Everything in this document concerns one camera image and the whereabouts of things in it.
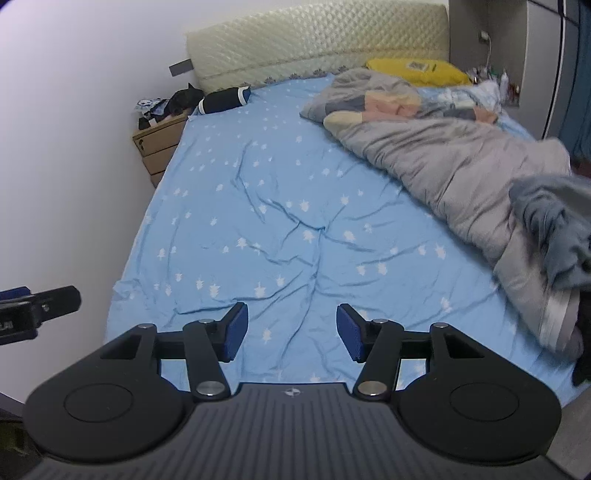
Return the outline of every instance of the blue gripper pad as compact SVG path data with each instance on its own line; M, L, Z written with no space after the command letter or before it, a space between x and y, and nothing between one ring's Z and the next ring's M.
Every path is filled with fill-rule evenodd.
M12 288L11 290L0 291L0 300L19 299L31 294L31 290L26 287Z
M230 362L236 357L236 353L242 344L242 340L248 329L248 307L242 304L242 307L234 318L230 320L226 328L226 341L224 342L223 352L225 362Z
M336 309L336 330L351 358L365 362L367 355L361 341L361 329L341 305Z

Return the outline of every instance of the nightstand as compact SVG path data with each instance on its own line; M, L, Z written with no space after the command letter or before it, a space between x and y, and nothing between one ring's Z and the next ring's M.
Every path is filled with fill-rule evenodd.
M164 171L173 157L189 113L190 111L185 111L181 115L170 116L154 127L137 130L132 137L154 187L164 176Z

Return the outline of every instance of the blue bed sheet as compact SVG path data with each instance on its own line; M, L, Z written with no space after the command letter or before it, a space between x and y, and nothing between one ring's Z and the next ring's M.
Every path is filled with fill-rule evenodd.
M299 117L331 77L252 92L245 107L191 116L114 287L107 339L133 325L161 331L221 318L236 301L250 323L239 382L334 382L362 366L336 332L337 305L427 331L448 322L549 385L563 404L572 364L518 323L482 256L402 185ZM521 127L508 117L501 127ZM397 388L424 372L404 361ZM163 375L187 390L184 364Z

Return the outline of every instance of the headboard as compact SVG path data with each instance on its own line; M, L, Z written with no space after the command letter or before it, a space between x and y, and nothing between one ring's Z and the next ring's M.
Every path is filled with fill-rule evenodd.
M444 5L348 0L255 14L187 34L200 88L260 87L373 57L449 59Z

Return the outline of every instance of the gray clothing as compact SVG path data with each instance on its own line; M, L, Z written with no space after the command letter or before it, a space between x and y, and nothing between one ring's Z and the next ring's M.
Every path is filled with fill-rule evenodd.
M591 181L536 175L516 180L509 198L538 244L552 288L591 291Z

